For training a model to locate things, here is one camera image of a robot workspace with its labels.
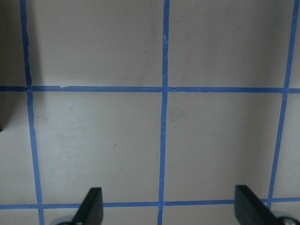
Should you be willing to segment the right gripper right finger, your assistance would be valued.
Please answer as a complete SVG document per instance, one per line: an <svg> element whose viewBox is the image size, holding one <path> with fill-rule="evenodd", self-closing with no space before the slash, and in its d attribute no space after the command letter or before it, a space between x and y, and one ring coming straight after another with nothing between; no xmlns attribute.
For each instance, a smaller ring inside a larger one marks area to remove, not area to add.
<svg viewBox="0 0 300 225"><path fill-rule="evenodd" d="M247 185L236 185L234 214L240 225L279 225L280 219L262 203Z"/></svg>

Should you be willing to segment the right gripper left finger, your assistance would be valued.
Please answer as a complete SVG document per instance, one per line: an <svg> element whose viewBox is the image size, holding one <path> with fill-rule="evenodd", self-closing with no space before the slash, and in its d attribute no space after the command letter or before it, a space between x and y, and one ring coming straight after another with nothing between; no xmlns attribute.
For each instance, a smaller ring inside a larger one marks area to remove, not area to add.
<svg viewBox="0 0 300 225"><path fill-rule="evenodd" d="M104 217L102 189L92 187L73 217L73 225L101 225Z"/></svg>

